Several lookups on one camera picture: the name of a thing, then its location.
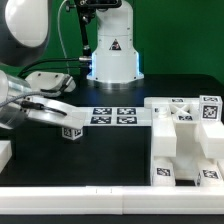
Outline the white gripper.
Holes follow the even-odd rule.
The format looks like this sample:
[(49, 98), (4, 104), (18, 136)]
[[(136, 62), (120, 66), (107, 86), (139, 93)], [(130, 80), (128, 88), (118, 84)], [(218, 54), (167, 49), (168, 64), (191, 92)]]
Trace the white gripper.
[(73, 129), (81, 129), (84, 126), (85, 112), (76, 106), (58, 101), (58, 97), (52, 96), (53, 93), (72, 92), (76, 88), (72, 76), (64, 73), (36, 71), (28, 75), (25, 80), (33, 92), (50, 93), (50, 96), (30, 97), (30, 101), (39, 108), (29, 110), (29, 119)]

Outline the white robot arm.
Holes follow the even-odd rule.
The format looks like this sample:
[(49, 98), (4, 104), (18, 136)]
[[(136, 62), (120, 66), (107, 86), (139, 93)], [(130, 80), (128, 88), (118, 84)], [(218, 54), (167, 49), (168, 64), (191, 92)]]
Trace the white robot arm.
[[(0, 65), (30, 66), (46, 49), (52, 0), (0, 0)], [(126, 0), (65, 0), (77, 10), (83, 55), (90, 67), (87, 80), (123, 87), (144, 78), (139, 54), (133, 47), (133, 9)], [(31, 73), (27, 78), (0, 70), (0, 127), (13, 129), (24, 120), (80, 129), (85, 113), (59, 102), (73, 82), (67, 74)]]

